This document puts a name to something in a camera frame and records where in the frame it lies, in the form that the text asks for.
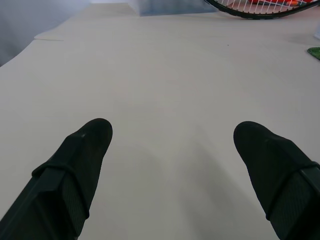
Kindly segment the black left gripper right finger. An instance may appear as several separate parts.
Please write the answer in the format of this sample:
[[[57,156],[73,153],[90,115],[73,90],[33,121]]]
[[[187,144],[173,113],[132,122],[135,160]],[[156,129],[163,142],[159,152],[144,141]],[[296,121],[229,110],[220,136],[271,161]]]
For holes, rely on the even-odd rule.
[[[291,140],[244,121],[233,141],[266,219],[281,240],[320,238],[320,165]]]

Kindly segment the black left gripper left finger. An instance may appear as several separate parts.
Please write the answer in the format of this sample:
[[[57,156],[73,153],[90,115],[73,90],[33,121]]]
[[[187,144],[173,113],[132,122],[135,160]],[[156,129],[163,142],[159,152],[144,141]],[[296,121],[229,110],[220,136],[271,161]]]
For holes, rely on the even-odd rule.
[[[113,128],[96,118],[65,138],[0,221],[3,240],[76,240],[90,216]]]

